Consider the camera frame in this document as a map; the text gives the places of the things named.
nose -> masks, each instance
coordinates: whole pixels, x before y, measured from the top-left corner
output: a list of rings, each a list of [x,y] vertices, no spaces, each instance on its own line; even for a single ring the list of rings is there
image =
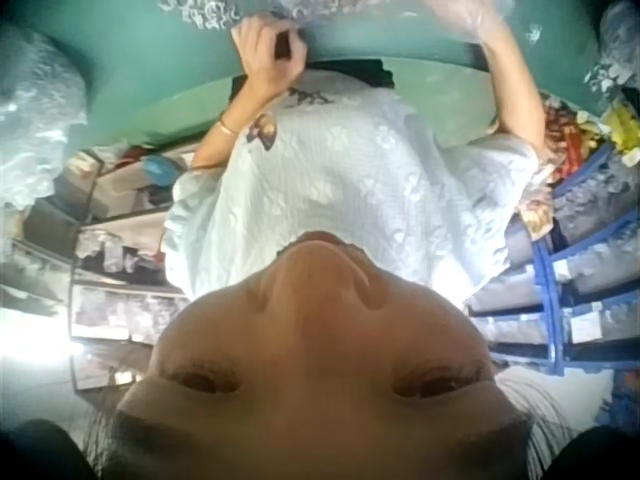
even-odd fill
[[[307,346],[336,346],[371,314],[370,279],[345,250],[318,241],[295,245],[262,279],[272,318],[294,327]]]

fingers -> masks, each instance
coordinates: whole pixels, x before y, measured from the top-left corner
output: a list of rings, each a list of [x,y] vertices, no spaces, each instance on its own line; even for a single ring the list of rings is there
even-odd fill
[[[297,30],[289,30],[289,47],[291,48],[291,68],[299,75],[307,64],[307,44],[302,41]]]
[[[258,47],[261,31],[276,22],[278,22],[278,19],[270,13],[261,13],[243,19],[238,25],[231,29],[231,36],[238,50],[255,52]]]
[[[291,20],[278,20],[265,25],[258,39],[257,53],[265,63],[275,63],[276,42],[278,35],[287,30],[295,30],[296,24]]]

price label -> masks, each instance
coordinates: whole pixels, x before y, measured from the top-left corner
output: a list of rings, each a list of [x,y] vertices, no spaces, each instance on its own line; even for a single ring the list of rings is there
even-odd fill
[[[587,343],[602,338],[602,327],[598,312],[587,313],[571,319],[571,341]]]

hand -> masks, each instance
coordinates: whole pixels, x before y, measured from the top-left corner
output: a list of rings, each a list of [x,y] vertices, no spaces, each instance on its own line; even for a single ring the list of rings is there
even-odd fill
[[[276,60],[276,40],[283,32],[289,35],[291,58]],[[266,103],[285,93],[304,71],[307,46],[290,20],[256,15],[245,18],[231,35],[248,77],[246,88]]]

dark object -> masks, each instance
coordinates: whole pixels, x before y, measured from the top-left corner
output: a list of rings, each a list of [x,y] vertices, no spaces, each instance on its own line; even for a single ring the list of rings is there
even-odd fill
[[[393,73],[384,69],[382,60],[332,60],[329,62],[313,62],[307,65],[309,70],[328,70],[330,72],[341,73],[349,77],[353,77],[356,80],[360,80],[366,83],[372,88],[390,88],[394,89],[396,84],[393,81]],[[233,79],[231,85],[231,96],[229,101],[231,102],[247,81],[246,75],[241,75]]]
[[[637,472],[640,440],[610,427],[584,432],[567,445],[542,480],[631,478]]]
[[[280,60],[282,58],[291,58],[289,31],[280,32],[276,38],[276,60]]]
[[[0,435],[2,471],[28,480],[96,480],[67,432],[45,420],[27,422]]]

